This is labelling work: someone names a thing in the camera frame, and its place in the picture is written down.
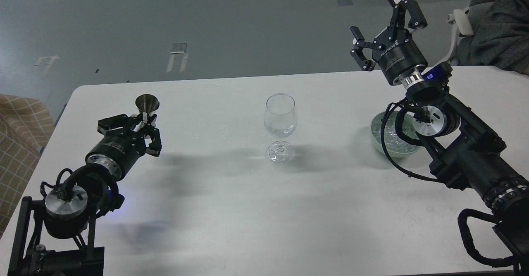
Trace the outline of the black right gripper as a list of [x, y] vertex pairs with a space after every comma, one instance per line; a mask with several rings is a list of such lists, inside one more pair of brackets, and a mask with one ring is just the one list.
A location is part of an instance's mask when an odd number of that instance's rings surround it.
[[[360, 29], [350, 27], [353, 48], [350, 51], [363, 71], [372, 71], [378, 66], [391, 86], [411, 85], [423, 81], [422, 72], [428, 62], [412, 39], [412, 32], [426, 28], [428, 22], [415, 0], [387, 0], [393, 7], [390, 24], [374, 41], [365, 41]], [[363, 49], [372, 49], [368, 59]]]

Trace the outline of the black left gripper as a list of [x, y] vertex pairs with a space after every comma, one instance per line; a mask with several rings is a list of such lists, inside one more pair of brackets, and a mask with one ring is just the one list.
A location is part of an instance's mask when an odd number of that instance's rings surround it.
[[[137, 124], [138, 120], [135, 116], [126, 114], [98, 120], [98, 133], [102, 134], [103, 138], [88, 152], [86, 163], [105, 167], [114, 180], [120, 181], [145, 153], [155, 157], [160, 156], [162, 144], [158, 128], [144, 126], [144, 136], [133, 130], [121, 130], [121, 128], [131, 129]], [[148, 146], [145, 144], [147, 136], [151, 140]]]

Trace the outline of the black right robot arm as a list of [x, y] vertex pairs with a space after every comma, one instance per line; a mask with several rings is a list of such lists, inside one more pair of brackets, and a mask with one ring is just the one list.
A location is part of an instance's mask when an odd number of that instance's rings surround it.
[[[402, 85], [404, 99], [387, 106], [379, 129], [382, 151], [389, 162], [410, 178], [442, 183], [450, 189], [474, 189], [490, 213], [463, 209], [458, 227], [467, 254], [492, 268], [512, 267], [515, 276], [527, 276], [528, 180], [502, 157], [506, 144], [470, 107], [451, 95], [452, 66], [444, 61], [427, 70], [427, 60], [412, 39], [412, 32], [427, 27], [415, 0], [387, 0], [392, 7], [389, 25], [373, 41], [366, 41], [352, 26], [351, 56], [363, 71], [379, 65], [387, 82]], [[404, 142], [424, 147], [431, 157], [431, 177], [421, 176], [395, 163], [386, 148], [385, 127], [395, 117], [395, 131]], [[484, 257], [476, 248], [468, 226], [472, 217], [492, 223], [495, 234], [510, 250], [505, 258]]]

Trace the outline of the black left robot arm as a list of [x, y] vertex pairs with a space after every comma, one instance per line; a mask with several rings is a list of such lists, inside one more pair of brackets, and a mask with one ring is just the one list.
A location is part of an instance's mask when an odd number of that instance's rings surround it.
[[102, 276], [104, 247], [95, 247], [96, 220], [121, 208], [118, 182], [144, 155], [159, 156], [154, 111], [98, 121], [102, 140], [79, 169], [42, 182], [42, 200], [21, 200], [9, 276]]

